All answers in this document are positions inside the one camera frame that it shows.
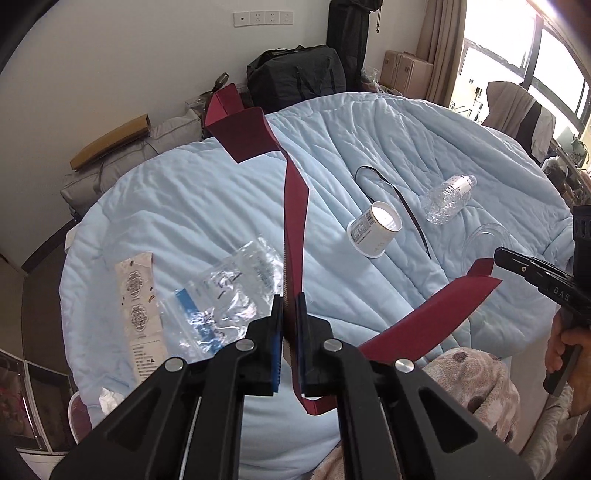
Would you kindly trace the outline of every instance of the window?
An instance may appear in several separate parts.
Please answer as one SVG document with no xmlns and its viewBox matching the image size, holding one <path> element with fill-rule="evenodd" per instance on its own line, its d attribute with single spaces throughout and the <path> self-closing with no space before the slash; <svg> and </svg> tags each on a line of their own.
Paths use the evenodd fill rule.
<svg viewBox="0 0 591 480">
<path fill-rule="evenodd" d="M 477 116 L 470 115 L 482 121 L 488 114 L 486 85 L 498 80 L 520 84 L 556 117 L 554 137 L 566 128 L 575 135 L 583 132 L 589 85 L 551 27 L 526 0 L 468 0 L 454 96 L 460 98 L 467 83 L 479 86 L 482 107 Z"/>
</svg>

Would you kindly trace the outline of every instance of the tall black bag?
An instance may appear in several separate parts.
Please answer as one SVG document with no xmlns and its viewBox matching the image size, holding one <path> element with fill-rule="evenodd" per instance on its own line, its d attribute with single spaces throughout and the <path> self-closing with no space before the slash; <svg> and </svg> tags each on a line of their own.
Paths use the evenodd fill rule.
<svg viewBox="0 0 591 480">
<path fill-rule="evenodd" d="M 265 113 L 346 89 L 339 56 L 326 45 L 268 50 L 246 68 L 252 103 Z"/>
<path fill-rule="evenodd" d="M 361 90 L 361 68 L 368 44 L 369 13 L 383 0 L 331 0 L 326 44 L 339 54 L 348 92 Z"/>
</svg>

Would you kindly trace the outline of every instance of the blue comforter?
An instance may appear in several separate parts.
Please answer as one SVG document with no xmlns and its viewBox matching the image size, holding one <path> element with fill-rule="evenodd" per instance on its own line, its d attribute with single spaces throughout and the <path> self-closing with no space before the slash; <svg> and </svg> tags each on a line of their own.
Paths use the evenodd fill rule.
<svg viewBox="0 0 591 480">
<path fill-rule="evenodd" d="M 427 102 L 346 93 L 268 116 L 310 187 L 304 290 L 311 314 L 335 336 L 360 344 L 396 323 L 462 275 L 466 238 L 484 223 L 502 224 L 513 247 L 563 267 L 573 254 L 568 208 L 515 141 Z M 391 187 L 395 184 L 427 237 L 433 259 Z M 418 196 L 456 174 L 478 179 L 473 199 L 443 226 L 420 213 Z M 215 139 L 166 152 L 123 176 L 84 218 L 61 281 L 68 362 L 93 423 L 102 387 L 134 387 L 113 266 L 154 253 L 157 291 L 166 295 L 258 235 L 281 252 L 285 160 L 279 153 L 237 165 Z M 394 205 L 404 227 L 386 254 L 369 260 L 346 237 L 369 206 L 366 194 Z M 458 345 L 509 356 L 548 332 L 554 304 L 508 278 L 424 362 Z M 178 346 L 167 337 L 168 352 Z M 288 479 L 312 470 L 338 441 L 335 412 L 309 417 L 282 366 L 280 393 L 248 398 L 241 478 Z"/>
</svg>

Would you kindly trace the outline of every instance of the bed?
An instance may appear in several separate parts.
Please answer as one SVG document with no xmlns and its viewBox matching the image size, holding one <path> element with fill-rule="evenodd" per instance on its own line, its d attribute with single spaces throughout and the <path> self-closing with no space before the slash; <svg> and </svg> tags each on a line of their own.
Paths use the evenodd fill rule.
<svg viewBox="0 0 591 480">
<path fill-rule="evenodd" d="M 572 218 L 558 192 L 522 148 L 504 134 L 448 109 L 401 97 L 343 93 L 268 115 L 282 146 L 310 188 L 304 291 L 311 314 L 337 338 L 358 345 L 394 324 L 463 275 L 466 238 L 500 223 L 513 249 L 559 267 L 573 255 Z M 404 195 L 423 242 L 378 169 Z M 456 174 L 478 180 L 473 199 L 443 226 L 424 220 L 419 195 Z M 123 176 L 80 224 L 64 266 L 60 295 L 68 362 L 93 424 L 101 389 L 127 395 L 135 386 L 117 301 L 114 265 L 154 253 L 154 281 L 164 296 L 259 235 L 282 251 L 280 153 L 237 165 L 215 139 L 148 160 Z M 384 256 L 358 254 L 347 224 L 367 195 L 395 206 L 404 227 Z M 456 346 L 507 358 L 542 339 L 556 305 L 525 281 L 495 268 L 504 282 L 421 364 Z M 167 336 L 168 353 L 180 353 Z M 247 398 L 240 478 L 289 479 L 312 470 L 336 445 L 336 412 L 309 417 L 283 362 L 280 393 Z"/>
</svg>

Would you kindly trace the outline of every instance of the window frame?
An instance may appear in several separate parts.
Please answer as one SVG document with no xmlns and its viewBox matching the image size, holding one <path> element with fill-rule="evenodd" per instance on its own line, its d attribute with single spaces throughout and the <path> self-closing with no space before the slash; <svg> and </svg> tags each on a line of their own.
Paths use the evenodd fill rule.
<svg viewBox="0 0 591 480">
<path fill-rule="evenodd" d="M 572 56 L 573 60 L 577 64 L 579 70 L 580 62 L 578 61 L 576 55 L 574 55 L 567 45 L 565 45 L 564 41 L 554 32 L 554 30 L 546 24 L 544 18 L 539 14 L 536 15 L 535 18 L 535 27 L 534 27 L 534 35 L 531 39 L 530 44 L 530 53 L 528 58 L 525 60 L 525 64 L 523 67 L 518 67 L 510 63 L 507 59 L 503 58 L 499 54 L 496 54 L 492 50 L 489 50 L 486 47 L 479 45 L 478 43 L 469 40 L 468 38 L 464 38 L 463 47 L 462 47 L 462 56 L 460 58 L 460 66 L 458 68 L 458 74 L 462 73 L 464 68 L 464 62 L 466 60 L 466 55 L 468 49 L 473 48 L 474 50 L 486 55 L 487 57 L 491 58 L 495 62 L 499 63 L 504 68 L 510 70 L 514 74 L 518 75 L 520 78 L 523 79 L 521 82 L 521 86 L 528 90 L 530 86 L 533 86 L 536 90 L 538 90 L 543 96 L 545 96 L 567 119 L 570 123 L 572 123 L 575 128 L 579 131 L 579 138 L 583 134 L 585 130 L 585 126 L 589 122 L 589 116 L 591 113 L 591 84 L 589 83 L 587 76 L 581 70 L 581 74 L 583 75 L 584 82 L 581 89 L 581 94 L 579 96 L 579 103 L 577 104 L 577 108 L 572 111 L 561 99 L 556 95 L 550 88 L 548 88 L 541 80 L 534 77 L 535 66 L 538 62 L 538 56 L 540 55 L 540 47 L 541 47 L 541 39 L 542 39 L 542 32 L 546 30 L 549 34 L 551 34 L 554 38 L 556 38 L 559 42 L 562 43 Z M 585 90 L 585 83 L 588 85 L 587 89 L 587 96 L 583 98 L 584 90 Z M 581 117 L 577 116 L 577 111 L 579 111 L 581 104 L 584 102 L 583 111 L 581 112 Z"/>
</svg>

